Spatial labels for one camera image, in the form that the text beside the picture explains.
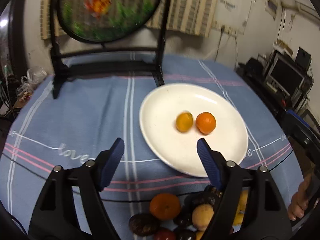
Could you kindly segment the person right hand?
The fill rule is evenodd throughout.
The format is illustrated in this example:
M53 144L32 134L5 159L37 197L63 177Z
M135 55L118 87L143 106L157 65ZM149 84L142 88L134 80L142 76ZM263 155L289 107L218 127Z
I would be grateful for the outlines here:
M309 199L306 195L306 190L310 185L312 174L308 174L304 181L300 183L298 191L292 196L291 204L288 207L287 213L289 220L295 221L297 218L303 218L305 210L308 208Z

